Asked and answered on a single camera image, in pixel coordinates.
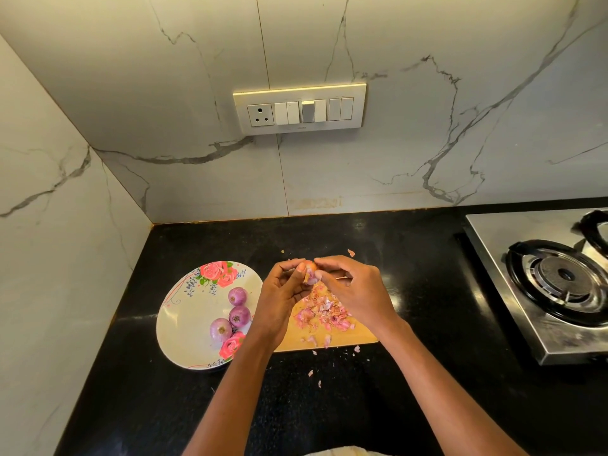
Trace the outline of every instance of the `white plate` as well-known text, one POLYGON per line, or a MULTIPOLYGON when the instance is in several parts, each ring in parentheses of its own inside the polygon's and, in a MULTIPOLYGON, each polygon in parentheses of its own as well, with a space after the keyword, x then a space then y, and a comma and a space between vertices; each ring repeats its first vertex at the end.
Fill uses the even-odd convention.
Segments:
POLYGON ((232 360, 233 349, 242 343, 251 322, 224 344, 211 339, 209 326, 215 319, 228 318, 234 307, 228 302, 228 292, 237 286, 247 291, 245 307, 253 317, 262 279, 245 264, 205 264, 171 288, 156 319, 156 339, 169 360, 191 370, 208 370, 232 360))

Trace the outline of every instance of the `gas stove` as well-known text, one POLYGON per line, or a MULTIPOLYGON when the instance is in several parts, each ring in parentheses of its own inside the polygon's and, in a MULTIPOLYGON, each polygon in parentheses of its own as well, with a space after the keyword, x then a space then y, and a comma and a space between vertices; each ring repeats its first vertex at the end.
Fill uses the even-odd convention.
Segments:
POLYGON ((608 359, 608 210, 466 219, 467 236, 541 365, 608 359))

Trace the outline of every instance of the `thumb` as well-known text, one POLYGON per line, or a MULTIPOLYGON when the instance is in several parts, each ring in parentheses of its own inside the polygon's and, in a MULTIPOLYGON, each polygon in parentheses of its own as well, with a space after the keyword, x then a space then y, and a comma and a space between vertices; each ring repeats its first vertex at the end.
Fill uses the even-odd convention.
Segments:
POLYGON ((333 275, 328 274, 327 272, 325 272, 324 270, 315 270, 314 275, 323 283, 325 283, 325 286, 327 288, 329 288, 329 290, 335 294, 336 296, 338 296, 338 299, 340 299, 340 294, 343 293, 343 291, 345 291, 346 287, 340 283, 339 281, 337 281, 333 275))
POLYGON ((303 263, 293 271, 289 280, 285 282, 283 288, 285 291, 289 293, 290 296, 293 296, 295 289, 304 283, 304 276, 306 275, 306 266, 303 263))

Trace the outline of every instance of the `black granite countertop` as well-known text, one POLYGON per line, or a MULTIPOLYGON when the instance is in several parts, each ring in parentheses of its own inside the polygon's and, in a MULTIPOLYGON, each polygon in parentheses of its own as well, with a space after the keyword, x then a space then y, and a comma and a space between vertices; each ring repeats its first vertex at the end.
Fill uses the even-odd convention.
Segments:
MULTIPOLYGON (((225 371, 177 367, 156 342, 159 306, 188 271, 234 260, 264 278, 287 257, 346 254, 347 248, 380 268, 399 314, 527 451, 608 454, 608 365, 539 367, 462 228, 469 213, 597 205, 608 205, 608 198, 159 225, 56 455, 181 453, 225 371)), ((274 354, 246 453, 303 455, 357 445, 389 455, 441 454, 383 346, 352 352, 349 347, 319 349, 316 356, 274 354)))

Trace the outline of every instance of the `pink rose print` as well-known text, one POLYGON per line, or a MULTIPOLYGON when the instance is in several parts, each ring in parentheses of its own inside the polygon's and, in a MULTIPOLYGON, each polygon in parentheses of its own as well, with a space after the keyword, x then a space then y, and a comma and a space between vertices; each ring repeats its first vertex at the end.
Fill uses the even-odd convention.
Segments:
POLYGON ((222 262, 222 272, 222 275, 218 278, 218 284, 222 288, 225 288, 234 282, 238 272, 234 267, 228 267, 228 263, 226 261, 222 262))
POLYGON ((201 266, 201 275, 211 281, 217 280, 222 275, 222 264, 225 265, 225 262, 217 261, 201 266))
POLYGON ((219 356, 224 360, 232 358, 234 353, 243 343, 245 335, 241 331, 237 331, 232 337, 224 342, 222 348, 219 350, 219 356))

